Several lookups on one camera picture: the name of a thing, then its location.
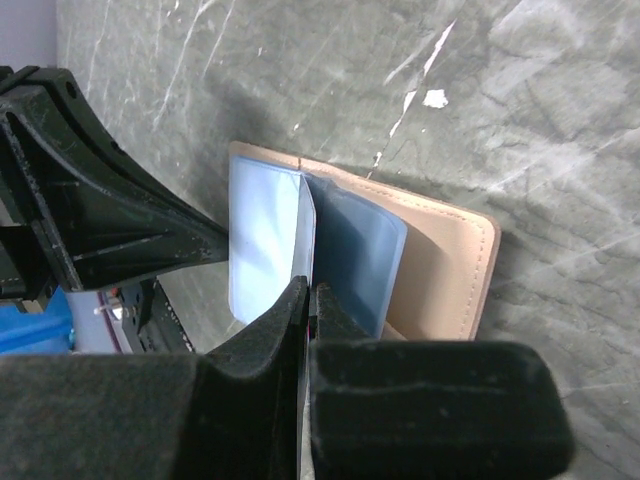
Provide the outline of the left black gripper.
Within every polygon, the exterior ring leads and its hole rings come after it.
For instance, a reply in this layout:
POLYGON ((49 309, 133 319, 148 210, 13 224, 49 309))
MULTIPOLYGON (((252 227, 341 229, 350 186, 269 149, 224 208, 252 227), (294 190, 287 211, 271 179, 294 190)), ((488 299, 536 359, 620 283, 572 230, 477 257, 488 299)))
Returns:
POLYGON ((228 234, 133 160, 70 71, 1 70, 1 299, 225 261, 228 234))

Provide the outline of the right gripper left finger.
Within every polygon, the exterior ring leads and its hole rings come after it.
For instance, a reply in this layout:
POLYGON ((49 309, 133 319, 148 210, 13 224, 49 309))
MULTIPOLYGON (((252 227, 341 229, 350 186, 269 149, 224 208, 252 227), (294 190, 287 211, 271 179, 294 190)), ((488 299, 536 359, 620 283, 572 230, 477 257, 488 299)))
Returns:
POLYGON ((1 360, 5 479, 296 479, 309 287, 208 354, 1 360))

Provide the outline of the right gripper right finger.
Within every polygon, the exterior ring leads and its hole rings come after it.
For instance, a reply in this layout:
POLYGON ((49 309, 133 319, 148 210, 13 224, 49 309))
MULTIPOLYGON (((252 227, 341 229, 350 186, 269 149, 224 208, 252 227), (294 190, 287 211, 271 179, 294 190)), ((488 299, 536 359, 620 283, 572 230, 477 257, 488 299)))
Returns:
POLYGON ((321 285, 309 375, 319 479, 551 479, 574 458, 551 372, 523 344, 377 340, 321 285))

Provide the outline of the beige leather card holder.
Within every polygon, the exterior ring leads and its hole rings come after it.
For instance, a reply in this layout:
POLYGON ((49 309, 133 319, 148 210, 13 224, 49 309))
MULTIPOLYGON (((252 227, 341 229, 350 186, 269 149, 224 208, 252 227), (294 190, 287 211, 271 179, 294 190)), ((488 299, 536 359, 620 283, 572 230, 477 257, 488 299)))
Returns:
POLYGON ((242 142, 229 149, 229 226, 238 321, 302 275, 369 335, 406 340, 476 336, 501 236, 489 216, 242 142))

